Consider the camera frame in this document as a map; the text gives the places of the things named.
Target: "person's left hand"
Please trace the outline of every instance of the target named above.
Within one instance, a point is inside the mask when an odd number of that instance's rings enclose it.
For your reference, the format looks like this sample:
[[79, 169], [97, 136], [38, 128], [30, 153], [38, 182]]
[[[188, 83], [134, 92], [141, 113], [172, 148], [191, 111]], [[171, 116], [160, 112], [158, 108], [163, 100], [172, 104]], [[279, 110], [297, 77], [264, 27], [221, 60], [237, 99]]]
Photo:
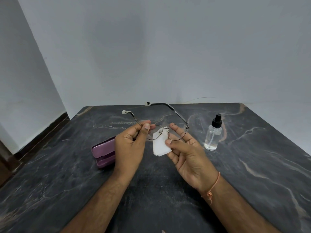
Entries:
[[142, 161], [150, 123], [151, 121], [147, 120], [141, 122], [143, 126], [135, 124], [116, 136], [114, 173], [130, 178], [134, 176]]

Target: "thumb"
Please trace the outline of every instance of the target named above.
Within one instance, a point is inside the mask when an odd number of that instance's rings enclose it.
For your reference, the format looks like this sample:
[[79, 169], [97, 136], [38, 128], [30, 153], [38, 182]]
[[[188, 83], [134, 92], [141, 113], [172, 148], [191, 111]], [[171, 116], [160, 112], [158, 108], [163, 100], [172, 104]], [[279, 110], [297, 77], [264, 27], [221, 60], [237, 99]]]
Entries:
[[172, 141], [172, 140], [166, 140], [165, 144], [172, 149], [179, 150], [180, 152], [184, 154], [191, 154], [193, 147], [187, 143], [184, 143], [182, 141]]
[[146, 143], [146, 137], [148, 135], [150, 129], [150, 124], [149, 123], [145, 123], [142, 128], [140, 129], [138, 136], [136, 138], [136, 141], [134, 141], [134, 144], [137, 144], [139, 146], [141, 145], [145, 145]]

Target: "forearm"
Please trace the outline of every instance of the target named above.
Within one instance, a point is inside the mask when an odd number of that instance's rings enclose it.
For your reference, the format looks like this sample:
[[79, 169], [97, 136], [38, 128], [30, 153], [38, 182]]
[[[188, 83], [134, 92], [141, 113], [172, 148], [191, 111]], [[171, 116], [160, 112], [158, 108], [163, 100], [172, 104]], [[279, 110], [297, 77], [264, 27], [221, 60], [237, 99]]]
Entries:
[[221, 176], [211, 193], [210, 206], [228, 232], [279, 232]]
[[131, 179], [113, 174], [62, 232], [105, 232]]

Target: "fingernail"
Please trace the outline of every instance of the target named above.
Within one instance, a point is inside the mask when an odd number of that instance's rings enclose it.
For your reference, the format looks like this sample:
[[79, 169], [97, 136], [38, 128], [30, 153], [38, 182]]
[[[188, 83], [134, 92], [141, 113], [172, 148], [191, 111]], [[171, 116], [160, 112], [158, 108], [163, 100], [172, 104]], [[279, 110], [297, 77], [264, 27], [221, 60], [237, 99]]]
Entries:
[[149, 123], [146, 123], [146, 124], [145, 124], [145, 129], [149, 130], [149, 128], [150, 128], [150, 124], [149, 124]]

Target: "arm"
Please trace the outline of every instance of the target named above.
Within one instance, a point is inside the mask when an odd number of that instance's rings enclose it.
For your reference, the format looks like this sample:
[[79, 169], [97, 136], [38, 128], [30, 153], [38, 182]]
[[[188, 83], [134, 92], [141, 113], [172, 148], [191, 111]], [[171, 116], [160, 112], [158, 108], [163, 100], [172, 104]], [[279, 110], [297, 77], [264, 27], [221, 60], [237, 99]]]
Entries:
[[[174, 130], [178, 134], [184, 132], [179, 131], [177, 126]], [[221, 176], [211, 190], [211, 204], [207, 192], [216, 182], [218, 171], [206, 157], [201, 145], [190, 134], [186, 133], [183, 140], [165, 141], [172, 148], [172, 152], [167, 155], [184, 180], [204, 197], [228, 232], [279, 232]]]
[[68, 223], [62, 233], [105, 232], [142, 160], [150, 121], [142, 124], [143, 127], [136, 124], [116, 136], [116, 162], [113, 174]]

